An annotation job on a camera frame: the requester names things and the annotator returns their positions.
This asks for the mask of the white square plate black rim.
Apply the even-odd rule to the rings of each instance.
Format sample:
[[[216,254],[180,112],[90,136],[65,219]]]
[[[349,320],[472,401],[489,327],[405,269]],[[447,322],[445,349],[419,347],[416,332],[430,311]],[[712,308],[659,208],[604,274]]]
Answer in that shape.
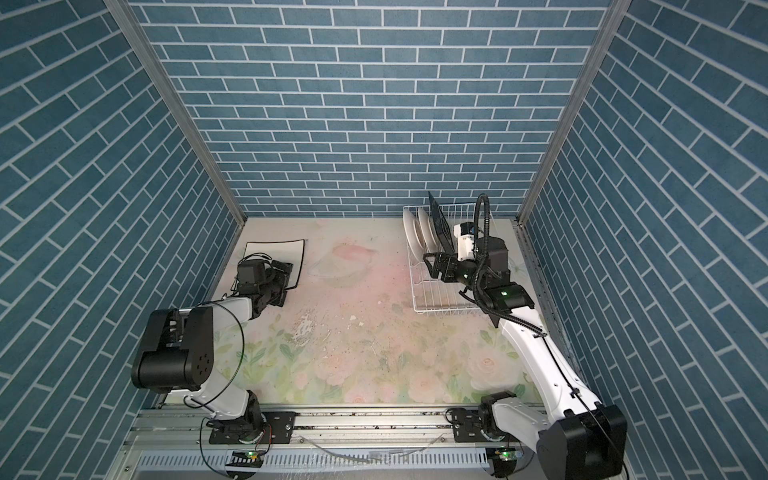
[[[300,281],[306,250],[306,240],[275,242],[248,242],[241,259],[267,255],[274,261],[289,263],[292,271],[288,280],[288,290],[295,289]]]

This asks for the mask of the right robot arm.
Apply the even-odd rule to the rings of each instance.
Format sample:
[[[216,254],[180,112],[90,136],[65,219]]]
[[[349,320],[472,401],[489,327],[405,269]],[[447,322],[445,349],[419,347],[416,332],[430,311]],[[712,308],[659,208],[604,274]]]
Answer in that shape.
[[[508,250],[498,237],[473,242],[472,253],[426,253],[430,276],[460,283],[460,296],[491,320],[520,356],[542,398],[537,411],[513,394],[492,394],[480,406],[485,431],[512,436],[532,449],[548,479],[608,479],[625,470],[627,421],[578,377],[549,334],[523,286],[512,281]]]

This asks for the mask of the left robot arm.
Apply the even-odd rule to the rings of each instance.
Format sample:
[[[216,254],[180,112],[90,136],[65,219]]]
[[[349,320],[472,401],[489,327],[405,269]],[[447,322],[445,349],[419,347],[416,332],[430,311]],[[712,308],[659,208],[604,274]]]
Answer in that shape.
[[[260,430],[264,419],[254,393],[234,385],[214,363],[214,335],[235,326],[245,346],[245,324],[267,307],[284,305],[293,265],[261,252],[237,264],[230,296],[185,309],[153,311],[131,370],[135,387],[159,394],[180,392],[192,409],[211,414],[214,428]]]

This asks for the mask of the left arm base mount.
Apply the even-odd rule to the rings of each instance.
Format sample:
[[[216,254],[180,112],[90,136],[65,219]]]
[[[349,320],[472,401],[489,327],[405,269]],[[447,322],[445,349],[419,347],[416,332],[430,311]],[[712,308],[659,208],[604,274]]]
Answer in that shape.
[[[267,411],[253,419],[245,416],[234,420],[207,420],[211,429],[209,442],[214,445],[246,445],[250,443],[289,444],[297,414],[293,411]]]

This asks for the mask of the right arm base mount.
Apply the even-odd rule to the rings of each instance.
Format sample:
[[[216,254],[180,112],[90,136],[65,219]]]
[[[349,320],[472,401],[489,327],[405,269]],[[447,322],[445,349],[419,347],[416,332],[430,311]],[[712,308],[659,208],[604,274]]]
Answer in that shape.
[[[444,418],[457,443],[520,442],[514,435],[499,430],[477,409],[451,407],[445,410]]]

